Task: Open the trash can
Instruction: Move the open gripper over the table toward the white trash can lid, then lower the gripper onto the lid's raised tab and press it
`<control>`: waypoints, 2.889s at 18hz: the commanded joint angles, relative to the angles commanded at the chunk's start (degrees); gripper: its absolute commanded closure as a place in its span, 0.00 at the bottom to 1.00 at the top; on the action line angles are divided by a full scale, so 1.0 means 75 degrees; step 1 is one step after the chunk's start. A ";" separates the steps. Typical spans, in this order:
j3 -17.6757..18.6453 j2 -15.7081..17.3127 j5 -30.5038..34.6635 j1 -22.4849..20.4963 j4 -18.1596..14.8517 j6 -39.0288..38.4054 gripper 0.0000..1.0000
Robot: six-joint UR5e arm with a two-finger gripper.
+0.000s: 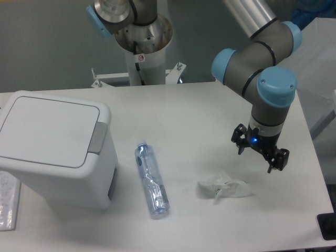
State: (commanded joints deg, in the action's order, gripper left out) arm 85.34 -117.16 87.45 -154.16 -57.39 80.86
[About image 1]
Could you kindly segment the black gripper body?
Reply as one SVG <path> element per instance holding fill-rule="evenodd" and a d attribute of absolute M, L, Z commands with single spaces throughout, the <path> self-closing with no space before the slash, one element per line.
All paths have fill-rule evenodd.
<path fill-rule="evenodd" d="M 273 136 L 262 136 L 258 134 L 258 129 L 251 129 L 250 126 L 247 128 L 245 133 L 245 138 L 243 139 L 243 146 L 245 148 L 252 148 L 261 154 L 266 161 L 272 161 L 276 154 L 276 144 L 280 134 Z"/>

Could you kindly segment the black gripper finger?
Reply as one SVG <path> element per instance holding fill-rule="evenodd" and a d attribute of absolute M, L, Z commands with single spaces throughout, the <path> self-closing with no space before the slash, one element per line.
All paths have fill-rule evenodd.
<path fill-rule="evenodd" d="M 238 155 L 241 155 L 245 148 L 249 147 L 249 142 L 246 139 L 247 129 L 243 124 L 239 124 L 235 129 L 231 137 L 231 141 L 238 147 Z"/>
<path fill-rule="evenodd" d="M 287 149 L 276 149 L 271 156 L 267 157 L 269 164 L 267 173 L 271 173 L 272 170 L 282 171 L 288 163 L 289 154 Z"/>

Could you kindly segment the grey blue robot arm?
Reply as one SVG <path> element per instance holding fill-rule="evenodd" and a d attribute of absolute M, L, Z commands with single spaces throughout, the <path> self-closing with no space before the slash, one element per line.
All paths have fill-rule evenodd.
<path fill-rule="evenodd" d="M 226 1 L 225 5 L 251 40 L 241 51 L 224 49 L 212 62 L 211 73 L 223 85 L 252 105 L 248 126 L 238 125 L 232 135 L 239 152 L 251 148 L 283 170 L 289 151 L 277 147 L 297 79 L 278 64 L 302 43 L 300 28 L 280 22 L 265 1 Z M 124 50 L 132 86 L 165 84 L 165 51 L 172 25 L 158 13 L 156 1 L 94 1 L 88 19 L 102 37 L 114 36 Z"/>

